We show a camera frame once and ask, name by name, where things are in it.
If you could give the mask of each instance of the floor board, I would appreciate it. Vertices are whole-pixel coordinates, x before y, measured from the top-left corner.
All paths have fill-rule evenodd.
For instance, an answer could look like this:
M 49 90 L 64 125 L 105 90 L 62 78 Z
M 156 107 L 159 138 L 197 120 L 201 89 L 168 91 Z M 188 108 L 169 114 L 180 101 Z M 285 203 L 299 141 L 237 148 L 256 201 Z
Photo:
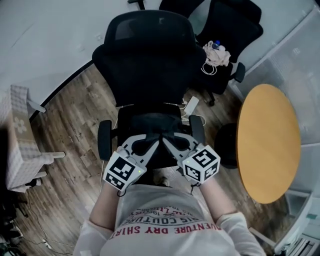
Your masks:
M 184 99 L 196 96 L 200 101 L 195 110 L 206 119 L 205 136 L 209 145 L 222 125 L 236 122 L 241 103 L 227 90 L 216 97 L 215 106 L 209 107 L 205 93 L 188 90 Z M 99 159 L 97 135 L 99 122 L 117 120 L 118 108 L 110 87 L 94 65 L 67 84 L 46 106 L 31 126 L 39 148 L 43 152 L 65 152 L 66 157 L 56 159 L 43 167 L 48 175 L 43 185 L 29 189 L 22 198 L 29 197 L 30 204 L 22 205 L 29 218 L 19 212 L 16 219 L 25 238 L 40 243 L 43 234 L 47 238 L 64 244 L 75 245 L 84 219 L 88 218 L 100 192 L 102 161 Z M 190 192 L 189 183 L 174 168 L 165 171 L 173 187 Z M 237 208 L 244 213 L 247 223 L 271 239 L 279 238 L 290 224 L 284 198 L 271 204 L 253 201 L 245 191 L 238 170 L 220 167 L 218 182 L 223 186 Z M 209 217 L 206 204 L 198 188 L 193 195 L 200 201 Z M 72 253 L 70 246 L 50 242 L 59 253 Z M 43 244 L 35 245 L 23 240 L 19 245 L 28 256 L 58 255 Z

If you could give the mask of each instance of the round wooden table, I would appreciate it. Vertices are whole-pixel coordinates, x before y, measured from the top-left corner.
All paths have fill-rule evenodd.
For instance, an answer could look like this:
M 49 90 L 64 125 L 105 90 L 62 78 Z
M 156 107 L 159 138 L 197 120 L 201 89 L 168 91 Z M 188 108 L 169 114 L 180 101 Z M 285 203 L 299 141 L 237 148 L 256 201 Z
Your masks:
M 300 152 L 290 101 L 272 85 L 253 88 L 242 105 L 236 134 L 238 169 L 248 194 L 262 204 L 279 199 L 296 175 Z

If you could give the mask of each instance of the white t-shirt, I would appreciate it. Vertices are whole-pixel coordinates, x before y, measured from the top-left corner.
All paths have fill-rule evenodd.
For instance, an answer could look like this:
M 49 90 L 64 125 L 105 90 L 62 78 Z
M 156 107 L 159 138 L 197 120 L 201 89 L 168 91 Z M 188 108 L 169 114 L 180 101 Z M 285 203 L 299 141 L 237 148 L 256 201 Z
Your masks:
M 170 187 L 132 185 L 115 231 L 85 221 L 74 256 L 265 256 L 240 212 L 205 220 L 198 201 Z

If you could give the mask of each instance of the power strip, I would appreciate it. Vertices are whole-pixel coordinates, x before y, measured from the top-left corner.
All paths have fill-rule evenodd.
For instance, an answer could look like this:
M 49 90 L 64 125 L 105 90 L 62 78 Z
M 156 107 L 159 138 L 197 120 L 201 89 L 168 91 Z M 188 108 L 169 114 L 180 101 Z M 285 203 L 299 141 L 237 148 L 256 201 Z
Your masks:
M 199 102 L 198 98 L 195 96 L 192 96 L 192 98 L 190 99 L 190 101 L 188 102 L 188 104 L 184 109 L 184 112 L 186 113 L 186 115 L 190 116 L 193 113 L 198 102 Z

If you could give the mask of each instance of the mesh chair back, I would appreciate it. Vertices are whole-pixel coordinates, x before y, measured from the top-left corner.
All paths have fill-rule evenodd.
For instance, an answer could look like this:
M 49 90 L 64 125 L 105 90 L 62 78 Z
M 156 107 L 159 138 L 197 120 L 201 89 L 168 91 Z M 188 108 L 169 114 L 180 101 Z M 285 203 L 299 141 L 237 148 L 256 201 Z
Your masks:
M 92 59 L 117 106 L 180 104 L 206 54 L 185 17 L 143 10 L 114 18 Z
M 212 0 L 200 45 L 219 40 L 236 63 L 240 53 L 263 34 L 259 25 L 261 9 L 249 0 Z
M 159 10 L 181 14 L 186 18 L 204 2 L 204 0 L 162 0 Z

